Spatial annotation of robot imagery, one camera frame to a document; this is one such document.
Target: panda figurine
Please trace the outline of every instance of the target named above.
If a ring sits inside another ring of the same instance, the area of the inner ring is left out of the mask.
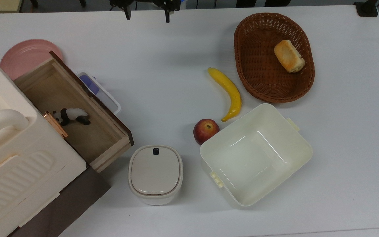
[[[68,125],[70,121],[74,120],[84,125],[90,124],[90,121],[87,119],[87,113],[80,108],[64,108],[59,113],[54,111],[54,118],[61,126]]]

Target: wooden drawer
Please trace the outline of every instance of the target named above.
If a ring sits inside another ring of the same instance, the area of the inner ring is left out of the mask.
[[[87,112],[91,122],[88,126],[70,123],[62,128],[71,147],[100,172],[134,145],[131,132],[56,54],[50,53],[51,59],[14,83],[42,114],[59,113],[63,108],[81,108]]]

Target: apple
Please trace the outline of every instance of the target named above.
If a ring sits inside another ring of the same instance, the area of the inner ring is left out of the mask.
[[[198,144],[203,144],[207,139],[218,133],[220,128],[217,123],[211,119],[202,119],[194,127],[194,138]]]

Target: bread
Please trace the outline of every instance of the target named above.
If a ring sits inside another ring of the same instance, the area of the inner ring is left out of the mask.
[[[277,59],[287,72],[299,72],[305,65],[305,60],[288,40],[282,40],[274,48]]]

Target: yellow banana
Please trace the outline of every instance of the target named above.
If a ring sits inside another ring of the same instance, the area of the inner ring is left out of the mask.
[[[239,114],[242,107],[241,95],[239,94],[239,90],[236,88],[235,84],[233,84],[229,77],[227,77],[221,71],[214,68],[209,68],[207,69],[207,72],[209,72],[210,76],[229,94],[229,112],[227,112],[225,117],[221,119],[222,122],[226,122],[230,118],[235,117]]]

